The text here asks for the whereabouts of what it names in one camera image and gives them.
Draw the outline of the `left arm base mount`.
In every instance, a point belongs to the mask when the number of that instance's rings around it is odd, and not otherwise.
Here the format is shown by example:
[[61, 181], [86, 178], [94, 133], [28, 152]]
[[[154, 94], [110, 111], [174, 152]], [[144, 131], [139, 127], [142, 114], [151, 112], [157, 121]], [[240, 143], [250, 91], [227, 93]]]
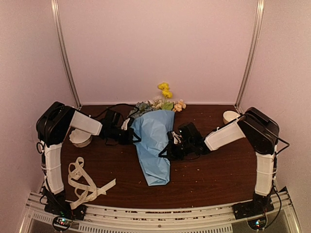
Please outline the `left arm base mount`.
[[65, 200], [64, 191], [55, 195], [44, 187], [40, 201], [43, 197], [47, 199], [44, 211], [54, 215], [52, 227], [57, 232], [62, 233], [68, 230], [75, 220], [84, 220], [87, 207], [82, 204], [72, 209], [71, 203]]

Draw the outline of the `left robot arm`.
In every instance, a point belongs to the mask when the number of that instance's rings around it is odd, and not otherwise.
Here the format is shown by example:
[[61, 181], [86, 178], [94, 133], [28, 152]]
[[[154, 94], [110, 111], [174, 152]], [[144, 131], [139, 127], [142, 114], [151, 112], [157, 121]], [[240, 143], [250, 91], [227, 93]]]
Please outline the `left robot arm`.
[[64, 191], [61, 175], [61, 148], [70, 128], [102, 139], [113, 139], [120, 145], [129, 145], [141, 141], [131, 125], [131, 115], [121, 126], [118, 122], [121, 113], [113, 111], [114, 106], [91, 117], [80, 110], [54, 102], [36, 123], [38, 139], [42, 147], [42, 164], [45, 174], [45, 186], [50, 193], [57, 195]]

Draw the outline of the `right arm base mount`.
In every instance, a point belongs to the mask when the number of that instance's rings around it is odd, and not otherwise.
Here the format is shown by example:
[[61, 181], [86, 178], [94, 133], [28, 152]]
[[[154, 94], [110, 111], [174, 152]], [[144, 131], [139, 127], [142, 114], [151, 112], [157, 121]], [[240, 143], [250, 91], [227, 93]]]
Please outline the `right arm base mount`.
[[253, 193], [250, 201], [239, 202], [232, 206], [236, 220], [246, 219], [250, 229], [262, 231], [268, 226], [267, 212], [273, 211], [271, 195], [261, 196]]

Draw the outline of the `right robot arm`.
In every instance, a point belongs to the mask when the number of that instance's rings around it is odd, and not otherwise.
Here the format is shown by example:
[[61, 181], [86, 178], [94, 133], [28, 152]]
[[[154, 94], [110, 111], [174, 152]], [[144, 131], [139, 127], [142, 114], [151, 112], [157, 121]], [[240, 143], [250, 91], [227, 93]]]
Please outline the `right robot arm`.
[[203, 137], [192, 122], [178, 127], [178, 133], [167, 133], [168, 143], [158, 154], [160, 158], [182, 160], [191, 153], [209, 154], [220, 147], [246, 138], [257, 157], [257, 179], [255, 193], [259, 195], [249, 203], [253, 214], [260, 214], [267, 206], [276, 173], [275, 156], [280, 141], [278, 124], [255, 107], [243, 115], [211, 131]]

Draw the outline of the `blue wrapping paper sheet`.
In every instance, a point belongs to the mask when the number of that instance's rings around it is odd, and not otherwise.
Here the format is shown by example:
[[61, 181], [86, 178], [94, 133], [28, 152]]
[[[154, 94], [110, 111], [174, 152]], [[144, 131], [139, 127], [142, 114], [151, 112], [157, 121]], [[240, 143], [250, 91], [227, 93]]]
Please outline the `blue wrapping paper sheet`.
[[167, 132], [173, 130], [174, 112], [157, 110], [136, 118], [134, 133], [141, 138], [135, 143], [140, 167], [148, 186], [166, 185], [170, 181], [170, 161], [158, 156], [167, 146]]

